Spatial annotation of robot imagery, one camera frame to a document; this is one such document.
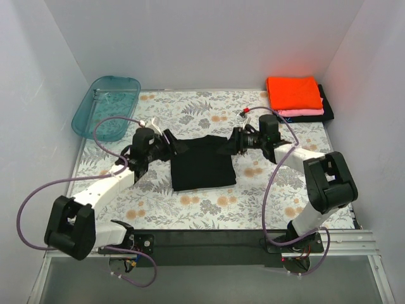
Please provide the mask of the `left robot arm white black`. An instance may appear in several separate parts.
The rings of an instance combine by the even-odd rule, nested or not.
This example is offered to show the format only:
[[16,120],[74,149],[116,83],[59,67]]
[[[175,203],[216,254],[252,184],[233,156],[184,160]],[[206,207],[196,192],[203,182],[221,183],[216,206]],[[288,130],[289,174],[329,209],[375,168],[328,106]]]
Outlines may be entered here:
[[137,129],[132,143],[116,156],[107,177],[71,198],[60,196],[54,201],[44,242],[76,260],[83,260],[98,248],[130,252],[136,245],[134,228],[119,220],[98,224],[97,216],[121,192],[137,183],[150,163],[172,160],[187,150],[187,145],[169,130]]

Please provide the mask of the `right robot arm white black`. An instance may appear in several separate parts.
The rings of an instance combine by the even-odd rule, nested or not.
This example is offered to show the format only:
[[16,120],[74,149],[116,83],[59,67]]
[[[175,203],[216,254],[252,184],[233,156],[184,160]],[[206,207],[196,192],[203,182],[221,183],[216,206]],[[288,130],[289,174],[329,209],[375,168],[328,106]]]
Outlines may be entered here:
[[242,155],[249,149],[259,149],[277,168],[285,165],[304,174],[309,202],[287,226],[285,240],[275,241],[268,233],[267,243],[292,251],[302,251],[309,237],[322,229],[323,223],[338,209],[356,201],[358,190],[344,156],[339,152],[317,153],[299,147],[298,141],[282,139],[278,120],[262,115],[259,128],[248,123],[233,129],[230,138],[218,152],[223,155]]

